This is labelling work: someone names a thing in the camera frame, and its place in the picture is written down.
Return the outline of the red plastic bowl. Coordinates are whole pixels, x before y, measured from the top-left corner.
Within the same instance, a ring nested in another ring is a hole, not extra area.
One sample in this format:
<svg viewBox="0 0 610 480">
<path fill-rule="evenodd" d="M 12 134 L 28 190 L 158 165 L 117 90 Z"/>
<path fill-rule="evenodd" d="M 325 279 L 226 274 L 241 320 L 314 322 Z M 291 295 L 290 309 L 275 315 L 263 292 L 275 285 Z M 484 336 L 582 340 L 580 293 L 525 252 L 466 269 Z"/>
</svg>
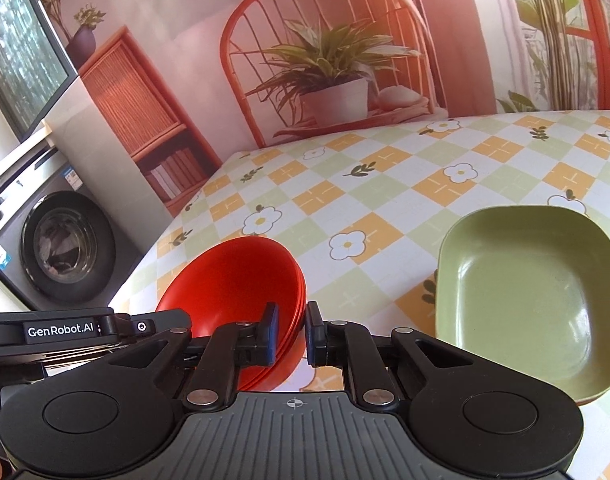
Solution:
<svg viewBox="0 0 610 480">
<path fill-rule="evenodd" d="M 239 387 L 271 391 L 294 372 L 305 352 L 305 278 L 283 245 L 262 236 L 240 236 L 209 248 L 171 282 L 156 310 L 185 311 L 192 335 L 200 337 L 226 323 L 257 322 L 270 302 L 279 313 L 276 362 L 242 370 Z"/>
</svg>

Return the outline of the grey front-load washing machine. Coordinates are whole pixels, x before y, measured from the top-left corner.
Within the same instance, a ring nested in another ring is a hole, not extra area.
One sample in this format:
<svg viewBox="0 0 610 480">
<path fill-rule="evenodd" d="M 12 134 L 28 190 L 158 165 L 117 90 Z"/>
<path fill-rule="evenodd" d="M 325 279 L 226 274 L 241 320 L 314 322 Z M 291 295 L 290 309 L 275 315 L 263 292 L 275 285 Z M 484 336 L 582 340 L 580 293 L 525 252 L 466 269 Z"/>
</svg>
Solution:
<svg viewBox="0 0 610 480">
<path fill-rule="evenodd" d="M 55 146 L 0 177 L 0 282 L 35 311 L 104 308 L 142 258 Z"/>
</svg>

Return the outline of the checkered floral tablecloth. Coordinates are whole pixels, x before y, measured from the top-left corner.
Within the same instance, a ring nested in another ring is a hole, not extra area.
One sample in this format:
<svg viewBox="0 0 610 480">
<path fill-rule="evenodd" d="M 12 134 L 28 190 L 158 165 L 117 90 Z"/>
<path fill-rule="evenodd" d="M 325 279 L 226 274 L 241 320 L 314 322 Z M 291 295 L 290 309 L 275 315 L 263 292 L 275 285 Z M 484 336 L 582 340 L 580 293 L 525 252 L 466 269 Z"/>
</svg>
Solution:
<svg viewBox="0 0 610 480">
<path fill-rule="evenodd" d="M 610 237 L 610 110 L 409 122 L 234 154 L 156 240 L 112 308 L 151 312 L 198 255 L 262 236 L 291 252 L 326 320 L 436 337 L 445 234 L 473 211 L 520 205 L 579 212 Z M 570 475 L 610 479 L 610 389 L 580 407 L 584 434 Z"/>
</svg>

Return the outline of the green square plastic plate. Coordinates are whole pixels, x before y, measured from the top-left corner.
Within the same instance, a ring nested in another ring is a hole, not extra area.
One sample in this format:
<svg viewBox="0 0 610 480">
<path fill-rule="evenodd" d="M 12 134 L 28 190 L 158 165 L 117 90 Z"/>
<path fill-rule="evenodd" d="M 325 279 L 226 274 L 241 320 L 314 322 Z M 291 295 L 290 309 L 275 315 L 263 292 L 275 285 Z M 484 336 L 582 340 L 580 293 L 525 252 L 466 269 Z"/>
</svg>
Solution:
<svg viewBox="0 0 610 480">
<path fill-rule="evenodd" d="M 579 404 L 610 389 L 610 237 L 555 206 L 459 219 L 437 257 L 435 335 Z"/>
</svg>

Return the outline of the black framed window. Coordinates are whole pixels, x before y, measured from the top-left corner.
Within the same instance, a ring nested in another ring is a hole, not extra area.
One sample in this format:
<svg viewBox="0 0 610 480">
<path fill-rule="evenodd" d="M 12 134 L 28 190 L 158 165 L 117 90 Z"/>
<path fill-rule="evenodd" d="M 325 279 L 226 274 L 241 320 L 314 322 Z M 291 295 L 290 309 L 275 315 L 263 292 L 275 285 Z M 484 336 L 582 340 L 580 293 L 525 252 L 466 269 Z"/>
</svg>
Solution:
<svg viewBox="0 0 610 480">
<path fill-rule="evenodd" d="M 39 0 L 0 0 L 0 110 L 20 142 L 77 78 Z"/>
</svg>

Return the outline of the printed room backdrop cloth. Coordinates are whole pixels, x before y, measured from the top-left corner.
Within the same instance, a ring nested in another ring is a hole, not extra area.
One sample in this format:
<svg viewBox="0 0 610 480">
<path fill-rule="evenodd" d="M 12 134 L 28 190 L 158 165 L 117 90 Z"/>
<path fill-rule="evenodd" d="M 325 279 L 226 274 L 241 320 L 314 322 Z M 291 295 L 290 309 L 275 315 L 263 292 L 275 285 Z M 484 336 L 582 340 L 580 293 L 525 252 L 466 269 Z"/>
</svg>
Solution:
<svg viewBox="0 0 610 480">
<path fill-rule="evenodd" d="M 429 117 L 610 110 L 610 0 L 39 0 L 124 151 L 70 154 L 174 210 L 236 151 Z"/>
</svg>

